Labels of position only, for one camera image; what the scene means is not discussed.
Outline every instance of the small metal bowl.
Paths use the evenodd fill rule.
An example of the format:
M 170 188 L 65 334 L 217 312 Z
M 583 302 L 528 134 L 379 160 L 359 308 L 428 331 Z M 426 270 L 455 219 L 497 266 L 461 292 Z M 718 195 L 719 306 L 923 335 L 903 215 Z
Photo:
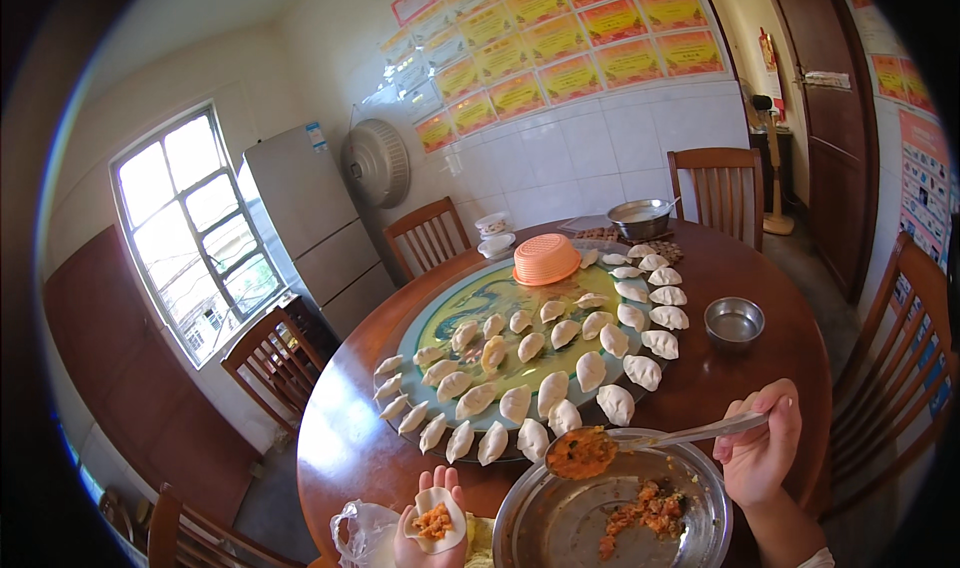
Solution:
M 764 322 L 761 307 L 742 297 L 721 297 L 703 312 L 706 335 L 722 351 L 749 349 L 763 332 Z

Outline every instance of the wooden chair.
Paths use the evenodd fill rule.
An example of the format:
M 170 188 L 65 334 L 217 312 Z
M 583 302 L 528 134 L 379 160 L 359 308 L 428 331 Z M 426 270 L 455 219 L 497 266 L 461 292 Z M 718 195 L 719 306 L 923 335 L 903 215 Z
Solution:
M 763 165 L 759 149 L 702 147 L 667 151 L 666 159 L 670 164 L 673 197 L 680 196 L 677 171 L 689 170 L 700 224 L 740 241 L 744 241 L 743 226 L 747 213 L 744 175 L 752 173 L 753 248 L 763 250 Z M 682 200 L 677 202 L 677 218 L 684 220 Z
M 906 290 L 895 296 L 901 275 L 906 279 Z M 878 331 L 888 305 L 894 309 L 893 325 L 874 354 L 871 348 L 875 340 L 880 341 Z M 928 407 L 933 396 L 942 392 L 948 377 L 954 386 L 957 383 L 958 359 L 951 351 L 951 342 L 947 276 L 909 234 L 902 232 L 896 238 L 863 330 L 833 387 L 833 399 L 839 400 L 835 407 L 842 409 L 830 427 L 831 487 L 836 490 L 850 479 L 853 484 L 866 483 L 834 503 L 826 516 L 840 514 L 895 482 L 937 441 L 953 406 L 951 388 L 946 390 L 945 401 L 929 426 L 875 477 L 865 474 L 868 466 L 878 469 L 876 464 L 884 450 L 896 449 L 897 437 Z
M 181 516 L 193 523 L 189 526 Z M 213 538 L 221 543 L 211 541 Z M 271 551 L 229 526 L 216 524 L 198 510 L 190 509 L 177 498 L 173 487 L 164 482 L 150 518 L 147 536 L 147 565 L 150 568 L 255 568 L 236 556 L 223 543 L 243 548 L 276 568 L 306 568 L 306 564 Z
M 314 371 L 319 373 L 324 362 L 286 311 L 275 308 L 234 343 L 226 357 L 220 361 L 220 366 L 264 412 L 295 438 L 297 429 L 267 403 L 243 378 L 239 370 L 246 367 L 246 371 L 256 378 L 282 407 L 294 417 L 302 418 L 307 400 L 317 385 Z
M 428 203 L 383 229 L 383 234 L 387 236 L 387 242 L 390 244 L 390 249 L 393 250 L 393 255 L 396 256 L 403 273 L 410 280 L 414 279 L 414 273 L 410 269 L 406 258 L 403 257 L 403 252 L 397 245 L 397 239 L 403 239 L 420 269 L 426 273 L 459 253 L 453 247 L 450 233 L 448 233 L 447 226 L 444 224 L 443 215 L 446 213 L 450 214 L 453 226 L 460 234 L 460 243 L 463 245 L 463 249 L 469 250 L 472 248 L 473 246 L 467 238 L 467 231 L 464 230 L 460 216 L 457 214 L 457 209 L 453 207 L 453 201 L 450 200 L 450 197 Z M 443 234 L 443 240 L 440 239 L 439 233 Z

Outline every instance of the metal bowl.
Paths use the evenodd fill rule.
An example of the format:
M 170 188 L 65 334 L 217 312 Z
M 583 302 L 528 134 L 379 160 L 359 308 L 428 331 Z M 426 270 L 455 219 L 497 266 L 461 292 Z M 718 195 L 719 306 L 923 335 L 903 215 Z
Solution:
M 615 440 L 657 437 L 650 429 L 612 429 Z M 599 541 L 607 516 L 637 501 L 641 481 L 681 491 L 685 496 L 678 539 L 658 539 L 646 526 L 625 528 L 616 551 L 600 561 Z M 507 493 L 493 525 L 493 564 L 500 568 L 716 568 L 730 545 L 734 515 L 714 463 L 690 443 L 618 454 L 606 472 L 566 480 L 547 472 L 544 461 L 531 466 Z
M 670 202 L 665 199 L 628 201 L 606 212 L 606 218 L 627 241 L 646 241 L 666 233 L 670 212 L 657 215 L 657 208 L 666 208 L 668 205 Z
M 706 335 L 722 351 L 749 349 L 763 332 L 764 322 L 761 307 L 742 297 L 721 297 L 703 312 Z

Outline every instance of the window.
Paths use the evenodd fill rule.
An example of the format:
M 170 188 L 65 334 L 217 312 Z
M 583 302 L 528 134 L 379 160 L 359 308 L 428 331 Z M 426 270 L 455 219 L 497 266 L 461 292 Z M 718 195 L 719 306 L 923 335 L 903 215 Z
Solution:
M 213 109 L 150 135 L 111 174 L 140 275 L 199 367 L 284 287 L 237 188 Z

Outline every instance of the door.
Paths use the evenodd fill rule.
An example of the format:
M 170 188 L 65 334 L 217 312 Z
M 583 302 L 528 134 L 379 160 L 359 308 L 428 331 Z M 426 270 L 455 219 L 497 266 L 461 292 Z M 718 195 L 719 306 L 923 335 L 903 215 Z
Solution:
M 776 0 L 802 78 L 810 159 L 809 225 L 846 300 L 856 302 L 874 245 L 880 155 L 873 87 L 844 0 Z M 848 88 L 814 83 L 840 73 Z

